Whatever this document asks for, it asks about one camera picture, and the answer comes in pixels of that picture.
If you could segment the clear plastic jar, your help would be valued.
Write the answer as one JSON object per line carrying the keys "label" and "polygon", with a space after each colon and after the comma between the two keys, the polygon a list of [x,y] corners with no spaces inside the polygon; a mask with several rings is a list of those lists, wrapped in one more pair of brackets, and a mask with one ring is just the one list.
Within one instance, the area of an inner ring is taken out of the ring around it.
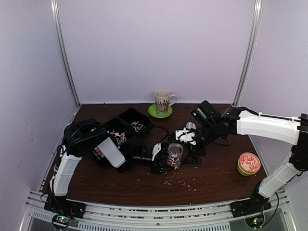
{"label": "clear plastic jar", "polygon": [[168,153],[167,164],[173,167],[175,170],[179,169],[181,165],[182,155],[171,155]]}

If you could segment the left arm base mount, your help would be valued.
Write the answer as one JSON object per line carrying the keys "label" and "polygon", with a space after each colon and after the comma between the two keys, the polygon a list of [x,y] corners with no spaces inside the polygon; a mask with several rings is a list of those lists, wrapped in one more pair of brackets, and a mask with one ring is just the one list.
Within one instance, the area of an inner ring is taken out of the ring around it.
{"label": "left arm base mount", "polygon": [[44,209],[73,218],[83,218],[86,204],[67,200],[66,197],[49,196],[44,205]]}

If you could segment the black bin small lollipops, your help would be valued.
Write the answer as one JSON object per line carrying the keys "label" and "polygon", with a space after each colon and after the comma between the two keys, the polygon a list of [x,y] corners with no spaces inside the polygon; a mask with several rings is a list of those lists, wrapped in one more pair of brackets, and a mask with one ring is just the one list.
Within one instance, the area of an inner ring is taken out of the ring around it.
{"label": "black bin small lollipops", "polygon": [[128,126],[135,135],[143,136],[154,128],[150,118],[137,111],[135,108],[129,108],[116,116],[123,124]]}

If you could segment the metal candy scoop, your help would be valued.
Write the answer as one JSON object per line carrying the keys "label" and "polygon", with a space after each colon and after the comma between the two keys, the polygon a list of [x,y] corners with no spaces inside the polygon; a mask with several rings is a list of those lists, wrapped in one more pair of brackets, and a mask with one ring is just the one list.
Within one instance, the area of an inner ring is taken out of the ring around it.
{"label": "metal candy scoop", "polygon": [[187,122],[185,127],[188,130],[196,130],[196,125],[193,122]]}

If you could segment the clear jar lid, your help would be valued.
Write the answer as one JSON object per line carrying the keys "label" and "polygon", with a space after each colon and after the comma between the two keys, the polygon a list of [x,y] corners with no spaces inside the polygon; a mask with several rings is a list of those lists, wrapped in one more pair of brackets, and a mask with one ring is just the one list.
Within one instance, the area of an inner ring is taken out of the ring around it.
{"label": "clear jar lid", "polygon": [[168,153],[171,155],[182,155],[183,150],[183,146],[179,143],[171,143],[168,146]]}

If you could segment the black bin star candies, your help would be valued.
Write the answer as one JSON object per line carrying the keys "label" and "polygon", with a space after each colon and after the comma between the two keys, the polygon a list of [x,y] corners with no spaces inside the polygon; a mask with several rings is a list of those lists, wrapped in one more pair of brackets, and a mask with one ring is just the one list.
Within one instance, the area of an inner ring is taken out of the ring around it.
{"label": "black bin star candies", "polygon": [[106,161],[102,152],[96,147],[93,149],[92,153],[93,153],[94,162],[102,167]]}

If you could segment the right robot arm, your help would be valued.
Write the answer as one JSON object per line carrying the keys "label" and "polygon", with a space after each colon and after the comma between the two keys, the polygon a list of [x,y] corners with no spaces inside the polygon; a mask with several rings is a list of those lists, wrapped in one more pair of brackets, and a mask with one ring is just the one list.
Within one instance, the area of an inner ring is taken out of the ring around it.
{"label": "right robot arm", "polygon": [[201,128],[185,128],[182,134],[176,135],[176,139],[183,142],[196,141],[201,148],[228,135],[254,135],[292,145],[289,160],[256,186],[256,192],[246,205],[250,212],[257,212],[278,189],[308,169],[307,114],[281,117],[258,113],[246,107],[232,107],[220,113],[208,101],[203,101],[191,114]]}

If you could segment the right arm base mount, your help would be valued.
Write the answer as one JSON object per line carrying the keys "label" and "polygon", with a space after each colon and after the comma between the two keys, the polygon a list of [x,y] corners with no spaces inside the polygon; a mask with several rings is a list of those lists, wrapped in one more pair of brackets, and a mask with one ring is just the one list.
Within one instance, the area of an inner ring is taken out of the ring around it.
{"label": "right arm base mount", "polygon": [[242,201],[235,201],[230,204],[231,212],[234,218],[247,216],[262,212],[271,208],[271,203],[267,199],[249,198]]}

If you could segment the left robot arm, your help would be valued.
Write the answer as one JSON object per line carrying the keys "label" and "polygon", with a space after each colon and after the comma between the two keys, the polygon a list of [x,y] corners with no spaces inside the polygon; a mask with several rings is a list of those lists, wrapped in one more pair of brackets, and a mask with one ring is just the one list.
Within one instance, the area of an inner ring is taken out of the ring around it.
{"label": "left robot arm", "polygon": [[47,190],[51,207],[59,214],[69,210],[66,200],[69,183],[78,163],[88,154],[94,154],[98,160],[106,159],[120,173],[135,165],[149,165],[154,174],[173,170],[174,167],[167,162],[167,143],[157,143],[150,150],[144,145],[142,136],[152,128],[149,121],[129,124],[112,119],[102,125],[95,118],[68,125],[57,150],[60,160],[53,167]]}

